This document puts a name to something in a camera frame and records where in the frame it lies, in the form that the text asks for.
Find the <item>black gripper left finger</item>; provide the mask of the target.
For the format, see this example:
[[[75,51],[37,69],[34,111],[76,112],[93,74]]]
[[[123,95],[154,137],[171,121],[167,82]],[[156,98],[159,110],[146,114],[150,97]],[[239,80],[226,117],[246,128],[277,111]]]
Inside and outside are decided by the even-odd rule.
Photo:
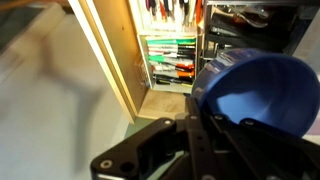
[[[182,120],[160,118],[95,157],[92,180],[143,180],[183,149]]]

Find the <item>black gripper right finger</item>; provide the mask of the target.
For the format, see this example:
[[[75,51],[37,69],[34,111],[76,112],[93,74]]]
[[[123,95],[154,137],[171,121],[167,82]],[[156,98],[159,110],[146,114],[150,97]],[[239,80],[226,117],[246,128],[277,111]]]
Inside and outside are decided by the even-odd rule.
[[[239,123],[186,99],[193,177],[202,180],[320,180],[320,147],[257,120]]]

